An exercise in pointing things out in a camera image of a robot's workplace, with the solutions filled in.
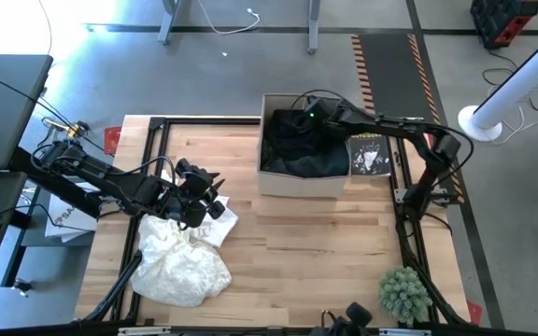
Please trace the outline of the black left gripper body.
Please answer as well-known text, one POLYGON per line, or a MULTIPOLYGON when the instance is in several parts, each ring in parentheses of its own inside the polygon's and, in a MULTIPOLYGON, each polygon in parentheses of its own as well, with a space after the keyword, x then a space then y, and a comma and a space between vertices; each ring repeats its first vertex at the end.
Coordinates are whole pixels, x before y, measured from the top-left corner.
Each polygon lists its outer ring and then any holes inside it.
POLYGON ((163 182, 159 217, 174 220, 181 230, 199 227, 211 203, 208 190, 213 175, 186 159, 180 159, 176 165, 167 157, 160 160, 169 164, 172 174, 170 182, 163 182))

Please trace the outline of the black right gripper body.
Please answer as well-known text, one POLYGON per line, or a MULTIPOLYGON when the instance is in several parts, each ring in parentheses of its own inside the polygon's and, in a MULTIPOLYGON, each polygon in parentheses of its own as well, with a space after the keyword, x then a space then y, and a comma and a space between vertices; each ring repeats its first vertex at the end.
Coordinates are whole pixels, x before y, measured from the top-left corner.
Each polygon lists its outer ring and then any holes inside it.
POLYGON ((323 123, 325 120, 334 119, 342 100, 310 95, 305 98, 304 113, 314 124, 323 123))

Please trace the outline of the white lace garment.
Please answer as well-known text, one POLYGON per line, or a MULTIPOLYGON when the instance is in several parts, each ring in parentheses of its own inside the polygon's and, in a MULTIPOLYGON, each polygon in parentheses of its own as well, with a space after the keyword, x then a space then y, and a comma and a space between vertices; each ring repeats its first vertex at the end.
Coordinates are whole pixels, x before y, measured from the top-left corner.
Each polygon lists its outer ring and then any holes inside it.
POLYGON ((218 296, 232 275, 218 251, 178 228, 175 221, 145 215, 138 228, 142 260, 131 276, 133 291, 159 303, 192 308, 218 296))

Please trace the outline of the cardboard box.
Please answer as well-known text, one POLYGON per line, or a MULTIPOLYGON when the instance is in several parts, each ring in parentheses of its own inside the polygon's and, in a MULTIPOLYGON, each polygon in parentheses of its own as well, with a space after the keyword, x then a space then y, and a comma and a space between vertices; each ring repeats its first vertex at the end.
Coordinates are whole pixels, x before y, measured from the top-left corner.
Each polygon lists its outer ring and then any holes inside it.
POLYGON ((273 116, 276 109, 299 109, 304 111, 305 98, 292 93, 266 93, 262 96, 261 123, 259 141, 257 146, 257 182, 258 191, 262 195, 290 197, 290 198, 338 198, 343 193, 350 172, 349 145, 349 170, 346 176, 301 178, 292 175, 268 173, 260 170, 261 143, 263 126, 273 116))

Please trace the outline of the black paperback book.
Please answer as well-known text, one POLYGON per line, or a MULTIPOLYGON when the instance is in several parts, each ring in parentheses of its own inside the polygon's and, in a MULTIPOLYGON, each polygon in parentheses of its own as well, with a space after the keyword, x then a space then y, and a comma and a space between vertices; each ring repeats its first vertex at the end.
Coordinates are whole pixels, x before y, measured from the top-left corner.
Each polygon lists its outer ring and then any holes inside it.
POLYGON ((352 176, 390 175, 388 139, 382 134, 362 133, 349 138, 352 176))

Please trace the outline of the black hazard-striped floor mat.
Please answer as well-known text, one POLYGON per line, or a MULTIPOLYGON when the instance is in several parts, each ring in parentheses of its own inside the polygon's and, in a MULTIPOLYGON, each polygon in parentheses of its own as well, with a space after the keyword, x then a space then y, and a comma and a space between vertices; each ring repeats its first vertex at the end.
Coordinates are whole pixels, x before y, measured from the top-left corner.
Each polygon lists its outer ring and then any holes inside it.
POLYGON ((415 35, 353 35, 351 42, 365 109, 389 117, 441 122, 415 35))

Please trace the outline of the red table clamp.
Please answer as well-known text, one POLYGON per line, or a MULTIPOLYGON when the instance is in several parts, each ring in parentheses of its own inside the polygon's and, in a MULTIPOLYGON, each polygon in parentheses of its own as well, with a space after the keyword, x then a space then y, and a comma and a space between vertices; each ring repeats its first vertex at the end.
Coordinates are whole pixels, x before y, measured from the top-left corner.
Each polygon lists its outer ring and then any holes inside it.
POLYGON ((115 154, 120 141, 121 126, 105 128, 104 132, 104 152, 108 155, 115 154))
POLYGON ((479 326, 483 317, 483 307, 473 301, 467 301, 466 303, 471 323, 479 326))

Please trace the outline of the white printed paper bag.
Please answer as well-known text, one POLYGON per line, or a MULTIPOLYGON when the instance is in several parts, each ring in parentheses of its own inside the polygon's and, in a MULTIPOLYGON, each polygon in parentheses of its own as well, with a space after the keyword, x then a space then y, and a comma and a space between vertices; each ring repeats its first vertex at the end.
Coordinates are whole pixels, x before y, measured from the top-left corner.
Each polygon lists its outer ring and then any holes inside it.
POLYGON ((61 238, 62 242, 66 243, 80 235, 96 230, 95 217, 78 210, 56 195, 50 195, 48 210, 53 220, 53 222, 47 223, 45 229, 45 236, 48 238, 61 238))

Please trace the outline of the black round device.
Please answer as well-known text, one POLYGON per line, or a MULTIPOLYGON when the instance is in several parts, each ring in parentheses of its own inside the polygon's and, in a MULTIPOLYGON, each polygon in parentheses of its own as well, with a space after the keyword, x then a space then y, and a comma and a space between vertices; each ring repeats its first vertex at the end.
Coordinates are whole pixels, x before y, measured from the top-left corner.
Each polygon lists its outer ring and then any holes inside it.
POLYGON ((373 317, 367 309, 354 301, 346 308, 346 316, 336 317, 329 310, 322 311, 320 324, 308 336, 370 336, 366 327, 373 317))

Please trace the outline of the black caster foot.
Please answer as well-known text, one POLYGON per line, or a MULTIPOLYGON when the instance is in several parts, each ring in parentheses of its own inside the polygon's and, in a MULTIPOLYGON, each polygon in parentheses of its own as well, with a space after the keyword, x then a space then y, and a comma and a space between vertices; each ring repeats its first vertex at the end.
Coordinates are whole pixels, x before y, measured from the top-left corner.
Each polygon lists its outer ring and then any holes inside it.
POLYGON ((33 285, 29 281, 16 278, 11 288, 16 290, 22 297, 27 297, 28 292, 33 289, 33 285))

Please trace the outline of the white tower fan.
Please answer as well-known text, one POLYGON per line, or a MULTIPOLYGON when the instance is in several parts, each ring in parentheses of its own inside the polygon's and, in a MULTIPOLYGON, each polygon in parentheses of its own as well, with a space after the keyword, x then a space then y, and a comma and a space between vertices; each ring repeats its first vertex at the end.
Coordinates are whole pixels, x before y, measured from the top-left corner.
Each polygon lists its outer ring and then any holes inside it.
POLYGON ((517 109, 520 112, 521 124, 505 138, 507 142, 514 134, 526 129, 521 106, 537 90, 538 50, 482 104, 464 107, 458 114, 458 124, 472 139, 479 142, 494 142, 502 135, 506 114, 517 109))

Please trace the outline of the black and red crate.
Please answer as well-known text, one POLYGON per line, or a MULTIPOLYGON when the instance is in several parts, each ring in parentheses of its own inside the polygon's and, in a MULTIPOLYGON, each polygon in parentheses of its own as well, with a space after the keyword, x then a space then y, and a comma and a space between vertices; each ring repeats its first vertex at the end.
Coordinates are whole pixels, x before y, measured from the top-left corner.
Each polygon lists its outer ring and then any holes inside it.
POLYGON ((538 0, 472 0, 470 14, 485 49, 506 48, 538 14, 538 0))

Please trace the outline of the small green artificial plant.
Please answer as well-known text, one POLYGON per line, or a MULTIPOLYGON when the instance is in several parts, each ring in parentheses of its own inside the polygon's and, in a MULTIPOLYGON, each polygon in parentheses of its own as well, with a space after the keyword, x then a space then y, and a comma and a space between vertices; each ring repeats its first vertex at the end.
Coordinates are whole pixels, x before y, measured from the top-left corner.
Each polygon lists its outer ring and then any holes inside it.
POLYGON ((412 326, 429 321, 432 299, 414 269, 396 267, 379 281, 379 305, 398 322, 412 326))

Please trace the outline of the black aluminium table frame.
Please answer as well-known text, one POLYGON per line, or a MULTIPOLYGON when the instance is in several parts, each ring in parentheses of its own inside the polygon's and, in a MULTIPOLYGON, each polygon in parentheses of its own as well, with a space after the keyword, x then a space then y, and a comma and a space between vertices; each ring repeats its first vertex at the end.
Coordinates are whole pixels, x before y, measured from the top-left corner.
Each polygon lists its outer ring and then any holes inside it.
POLYGON ((379 307, 379 280, 402 262, 392 191, 416 180, 423 163, 413 146, 391 142, 404 158, 391 176, 354 177, 338 199, 261 195, 255 117, 125 118, 115 163, 132 169, 160 154, 219 174, 238 223, 220 248, 232 283, 195 308, 122 292, 110 317, 190 327, 312 327, 320 313, 366 307, 378 327, 394 320, 379 307))

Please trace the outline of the black frame rail with brackets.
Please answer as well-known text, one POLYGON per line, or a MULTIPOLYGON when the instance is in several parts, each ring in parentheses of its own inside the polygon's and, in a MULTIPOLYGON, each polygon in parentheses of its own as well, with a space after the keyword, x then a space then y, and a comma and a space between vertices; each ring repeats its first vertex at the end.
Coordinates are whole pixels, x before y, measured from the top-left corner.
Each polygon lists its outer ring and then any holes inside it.
POLYGON ((74 321, 67 324, 0 329, 0 336, 538 336, 538 332, 474 325, 419 324, 414 328, 220 328, 141 325, 129 321, 74 321))

